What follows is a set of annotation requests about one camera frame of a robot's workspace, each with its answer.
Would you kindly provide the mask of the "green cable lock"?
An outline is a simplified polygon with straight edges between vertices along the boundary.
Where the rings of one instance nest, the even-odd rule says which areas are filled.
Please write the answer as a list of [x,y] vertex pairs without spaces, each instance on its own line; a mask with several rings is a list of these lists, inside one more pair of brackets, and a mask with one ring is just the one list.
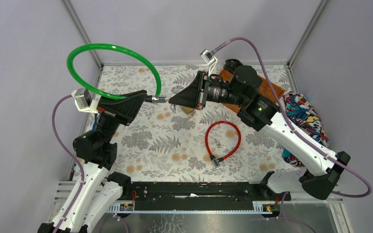
[[[138,61],[138,65],[117,65],[105,63],[100,72],[98,84],[90,84],[78,73],[75,62],[84,52],[111,51],[127,55]],[[157,68],[147,58],[131,49],[107,43],[93,43],[73,49],[66,60],[67,70],[72,78],[84,89],[112,100],[125,99],[120,91],[138,91],[145,88],[155,91],[150,93],[154,98],[163,98],[163,82]]]

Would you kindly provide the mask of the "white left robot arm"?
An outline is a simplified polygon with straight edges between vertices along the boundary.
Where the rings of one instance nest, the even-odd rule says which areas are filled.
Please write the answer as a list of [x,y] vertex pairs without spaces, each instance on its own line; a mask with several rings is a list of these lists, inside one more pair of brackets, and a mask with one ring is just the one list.
[[51,123],[59,144],[55,126],[55,114],[59,105],[73,98],[81,112],[99,115],[95,129],[73,140],[76,152],[72,159],[80,170],[80,179],[75,183],[67,200],[49,223],[42,223],[39,233],[91,233],[106,210],[118,199],[131,194],[131,178],[119,172],[111,172],[118,146],[111,140],[120,125],[128,126],[135,119],[147,98],[147,91],[124,94],[123,99],[101,97],[93,100],[88,90],[82,88],[61,98],[55,105]]

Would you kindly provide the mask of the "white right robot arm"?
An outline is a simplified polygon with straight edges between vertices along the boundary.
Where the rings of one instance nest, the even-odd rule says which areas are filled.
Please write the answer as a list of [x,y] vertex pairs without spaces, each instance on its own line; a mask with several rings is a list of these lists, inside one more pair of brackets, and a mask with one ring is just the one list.
[[237,116],[253,128],[288,149],[303,164],[298,171],[269,172],[259,187],[260,196],[271,200],[278,193],[305,191],[310,196],[326,200],[350,161],[345,152],[336,153],[322,146],[292,122],[286,122],[278,105],[261,95],[262,79],[251,66],[235,68],[229,83],[210,79],[198,71],[193,82],[169,99],[169,103],[201,110],[207,102],[238,106]]

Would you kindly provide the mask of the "red cable lock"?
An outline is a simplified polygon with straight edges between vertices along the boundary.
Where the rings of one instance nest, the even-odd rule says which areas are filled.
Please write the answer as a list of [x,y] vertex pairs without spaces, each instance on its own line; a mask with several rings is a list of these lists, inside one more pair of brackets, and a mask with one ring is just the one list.
[[[219,140],[226,148],[218,148],[214,139]],[[206,129],[203,145],[206,155],[203,160],[212,167],[219,168],[233,161],[242,143],[242,133],[239,127],[230,121],[216,121]]]

